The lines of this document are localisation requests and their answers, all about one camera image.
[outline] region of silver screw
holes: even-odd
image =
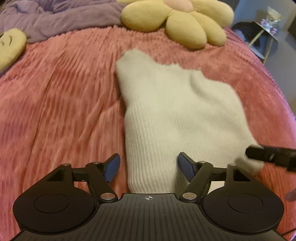
[[[186,192],[186,193],[183,193],[182,197],[187,200],[193,200],[193,199],[196,199],[197,196],[195,193]]]
[[[111,200],[111,199],[115,198],[115,195],[110,192],[105,192],[101,195],[101,198],[104,200]]]

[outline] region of yellow flower pillow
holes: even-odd
[[[165,21],[167,35],[190,49],[201,49],[206,43],[223,46],[234,18],[232,8],[217,0],[117,0],[128,4],[121,21],[140,32],[157,30]]]

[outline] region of folded white garment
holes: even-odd
[[[139,50],[116,63],[124,118],[128,185],[134,193],[180,193],[187,185],[177,156],[185,152],[214,167],[237,163],[250,173],[262,162],[244,157],[256,145],[242,104],[230,85],[154,62]]]

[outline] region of bed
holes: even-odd
[[[121,165],[111,186],[118,196],[129,192],[125,105],[115,62],[132,48],[159,63],[200,68],[207,78],[230,84],[258,143],[296,148],[295,117],[280,89],[240,38],[226,32],[224,47],[208,44],[199,51],[171,41],[163,29],[139,33],[117,26],[74,30],[28,44],[0,76],[0,240],[19,232],[12,213],[15,199],[61,163],[82,167],[118,153]],[[284,195],[296,187],[296,176],[265,164],[256,178],[284,202],[277,231],[293,229],[296,203],[286,202]]]

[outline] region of table leg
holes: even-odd
[[[273,43],[273,42],[274,42],[274,38],[271,38],[270,43],[269,43],[269,46],[268,46],[267,53],[266,53],[266,55],[265,55],[265,59],[263,60],[263,64],[264,64],[264,65],[265,65],[266,60],[267,60],[267,58],[268,58],[268,55],[269,55],[269,53],[270,53],[270,50],[271,50],[271,47],[272,47],[272,43]]]
[[[261,34],[263,34],[264,29],[262,29],[255,38],[252,39],[252,41],[249,43],[249,47],[253,45],[253,43],[255,43],[255,41],[261,36]]]

